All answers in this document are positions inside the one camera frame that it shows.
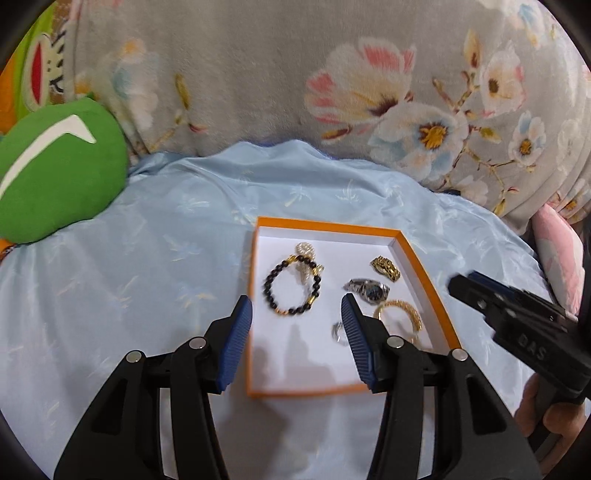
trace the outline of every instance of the green pillow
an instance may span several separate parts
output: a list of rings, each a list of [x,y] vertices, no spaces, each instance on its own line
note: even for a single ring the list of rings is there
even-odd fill
[[[0,141],[0,237],[35,242],[93,218],[123,190],[124,136],[89,98],[49,105]]]

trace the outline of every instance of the floral blanket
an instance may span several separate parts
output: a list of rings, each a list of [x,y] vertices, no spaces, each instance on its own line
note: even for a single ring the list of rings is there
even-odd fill
[[[70,1],[64,96],[111,109],[134,162],[299,138],[516,231],[591,210],[591,74],[537,0]]]

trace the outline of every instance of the pink pillow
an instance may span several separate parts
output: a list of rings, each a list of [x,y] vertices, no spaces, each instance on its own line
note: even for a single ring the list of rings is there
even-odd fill
[[[544,205],[531,219],[542,267],[556,300],[577,315],[583,296],[583,242],[550,205]]]

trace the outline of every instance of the silver ring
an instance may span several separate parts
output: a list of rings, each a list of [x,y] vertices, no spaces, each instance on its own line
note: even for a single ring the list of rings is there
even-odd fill
[[[335,342],[343,346],[349,346],[349,341],[347,340],[347,334],[345,332],[345,326],[343,325],[343,322],[337,322],[333,324],[332,334]]]

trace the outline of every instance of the hand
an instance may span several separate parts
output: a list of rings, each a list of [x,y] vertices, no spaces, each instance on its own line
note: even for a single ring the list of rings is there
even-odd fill
[[[525,437],[530,436],[535,429],[535,396],[539,387],[540,377],[534,374],[525,384],[521,404],[515,412],[515,421]],[[547,475],[568,451],[586,420],[584,404],[557,403],[546,411],[543,418],[544,426],[550,432],[562,435],[562,438],[541,461],[540,469],[543,475]]]

